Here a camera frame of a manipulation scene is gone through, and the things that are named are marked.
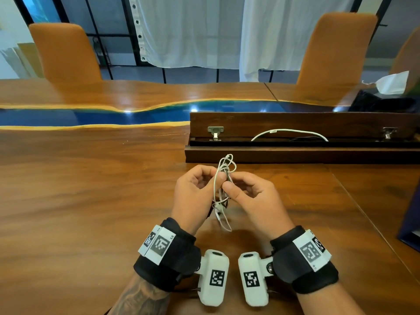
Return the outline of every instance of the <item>forearm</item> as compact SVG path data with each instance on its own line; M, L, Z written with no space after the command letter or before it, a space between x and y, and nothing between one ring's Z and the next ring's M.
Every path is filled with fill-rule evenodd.
M340 283L297 297L305 315L365 315Z
M134 274L108 315L163 315L170 293L162 291Z

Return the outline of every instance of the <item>black wristband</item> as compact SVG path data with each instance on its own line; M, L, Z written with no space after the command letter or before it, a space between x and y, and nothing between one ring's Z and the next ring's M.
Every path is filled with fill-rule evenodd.
M160 226L176 234L160 265L139 256L134 270L150 284L171 292L182 278L191 276L200 267L201 251L194 246L196 238L182 230L173 218L167 218Z
M290 249L289 245L293 242L293 240L300 237L304 233L305 230L302 226L296 226L278 238L271 240L270 243L273 246L272 255L274 256L274 254L282 249L285 249L286 247ZM317 272L311 270L310 272L291 282L291 285L296 293L309 294L318 291L328 285L337 283L338 280L339 273L334 267L333 263L329 261Z

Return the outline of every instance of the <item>metal hinge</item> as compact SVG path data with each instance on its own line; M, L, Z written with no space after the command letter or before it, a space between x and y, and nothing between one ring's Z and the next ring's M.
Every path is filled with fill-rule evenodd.
M209 133L212 133L213 140L216 142L216 141L219 140L218 139L219 138L219 134L224 131L224 127L221 127L221 126L219 126L219 127L217 127L217 126L209 126L209 127L207 127L207 131Z
M386 140L390 140L391 139L391 135L393 133L396 133L398 131L397 127L384 127L382 128L383 133L385 134L385 139Z

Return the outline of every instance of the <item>chair backrest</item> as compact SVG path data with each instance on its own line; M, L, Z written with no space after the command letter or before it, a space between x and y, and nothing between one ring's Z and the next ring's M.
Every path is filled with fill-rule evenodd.
M29 31L46 79L51 82L102 80L96 55L81 26L34 23L29 25Z
M324 14L312 33L297 85L330 87L360 83L377 20L374 14Z
M416 28L399 50L389 73L409 70L406 90L410 90L420 79L420 27Z

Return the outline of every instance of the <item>hand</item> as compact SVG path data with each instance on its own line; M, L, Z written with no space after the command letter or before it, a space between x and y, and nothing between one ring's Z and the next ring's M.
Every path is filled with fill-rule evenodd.
M176 181L171 218L194 235L207 218L213 200L214 175L217 169L199 164ZM226 174L219 172L216 190L226 181Z
M295 227L272 182L248 172L234 172L230 177L234 184L226 181L222 189L244 208L255 226L270 240Z

